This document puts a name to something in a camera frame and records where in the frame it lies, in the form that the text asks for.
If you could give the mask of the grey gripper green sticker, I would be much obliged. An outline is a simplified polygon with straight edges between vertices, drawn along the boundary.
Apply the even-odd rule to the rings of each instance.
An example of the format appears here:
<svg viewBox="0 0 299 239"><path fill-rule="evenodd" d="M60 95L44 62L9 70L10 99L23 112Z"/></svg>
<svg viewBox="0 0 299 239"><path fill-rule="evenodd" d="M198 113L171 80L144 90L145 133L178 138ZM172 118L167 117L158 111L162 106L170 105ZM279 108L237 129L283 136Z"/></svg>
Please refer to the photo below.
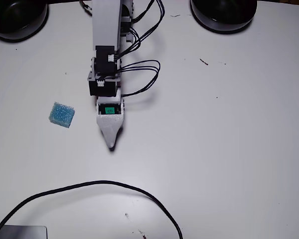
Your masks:
<svg viewBox="0 0 299 239"><path fill-rule="evenodd" d="M124 122L124 100L119 97L98 97L97 124L109 149L115 147L117 134Z"/></svg>

